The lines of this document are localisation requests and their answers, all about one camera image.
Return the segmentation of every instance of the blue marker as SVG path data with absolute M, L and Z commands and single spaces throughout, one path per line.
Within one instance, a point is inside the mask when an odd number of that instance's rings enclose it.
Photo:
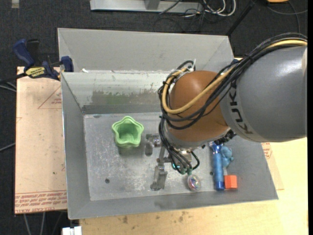
M 210 142 L 209 146 L 213 151 L 213 172 L 216 190 L 225 190 L 223 160 L 221 154 L 222 145 Z

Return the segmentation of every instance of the green cup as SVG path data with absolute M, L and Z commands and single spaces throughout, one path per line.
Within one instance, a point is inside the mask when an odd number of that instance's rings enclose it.
M 112 125 L 116 145 L 121 148 L 138 147 L 143 129 L 143 125 L 135 121 L 132 117 L 123 117 L 121 121 L 115 122 Z

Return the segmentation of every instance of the yellow cable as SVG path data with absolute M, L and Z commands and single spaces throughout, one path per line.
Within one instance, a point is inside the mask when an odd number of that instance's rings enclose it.
M 296 44 L 296 45 L 300 45 L 300 46 L 307 46 L 308 43 L 302 40 L 283 40 L 280 42 L 277 42 L 275 44 L 272 44 L 266 48 L 271 48 L 271 47 L 275 47 L 275 46 L 279 46 L 279 45 L 284 45 L 284 44 Z M 167 106 L 166 104 L 166 94 L 167 94 L 167 90 L 169 85 L 171 84 L 172 80 L 179 75 L 180 73 L 184 72 L 187 70 L 187 68 L 182 68 L 181 70 L 175 72 L 171 77 L 169 77 L 164 85 L 164 89 L 163 89 L 163 94 L 162 94 L 162 104 L 163 104 L 163 108 L 167 113 L 170 114 L 179 114 L 182 113 L 186 110 L 188 110 L 191 106 L 193 106 L 202 96 L 204 96 L 210 89 L 212 89 L 215 85 L 217 85 L 220 81 L 222 81 L 234 68 L 234 66 L 232 68 L 230 68 L 227 72 L 225 72 L 223 75 L 220 75 L 212 84 L 210 84 L 208 87 L 206 87 L 201 93 L 199 93 L 195 98 L 193 98 L 189 103 L 185 104 L 184 106 L 178 108 L 178 109 L 171 109 Z
M 267 46 L 265 49 L 272 48 L 272 47 L 279 46 L 279 45 L 285 45 L 285 44 L 302 45 L 302 46 L 308 45 L 307 42 L 302 41 L 302 40 L 283 40 L 283 41 L 277 42 L 275 44 L 272 44 L 270 46 Z
M 234 68 L 230 68 L 228 71 L 226 71 L 223 75 L 220 75 L 212 84 L 210 84 L 208 87 L 206 87 L 201 93 L 199 93 L 195 98 L 193 98 L 189 103 L 185 104 L 184 106 L 178 108 L 178 109 L 170 109 L 167 104 L 166 104 L 166 94 L 167 94 L 167 89 L 171 83 L 171 81 L 174 79 L 172 76 L 166 80 L 164 89 L 163 89 L 163 94 L 162 94 L 162 105 L 164 110 L 167 113 L 170 114 L 178 114 L 182 113 L 186 110 L 188 110 L 191 106 L 193 106 L 201 97 L 203 97 L 210 89 L 212 89 L 214 86 L 216 86 L 220 81 L 222 81 Z

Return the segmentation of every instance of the orange block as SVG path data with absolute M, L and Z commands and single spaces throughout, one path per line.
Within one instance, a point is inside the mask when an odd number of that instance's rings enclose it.
M 224 176 L 225 189 L 237 189 L 237 176 L 225 175 Z

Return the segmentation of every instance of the clear plastic object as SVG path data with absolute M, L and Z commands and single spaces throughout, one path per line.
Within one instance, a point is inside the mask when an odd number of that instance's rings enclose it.
M 201 181 L 196 175 L 189 175 L 188 179 L 188 186 L 192 191 L 199 191 L 201 188 Z

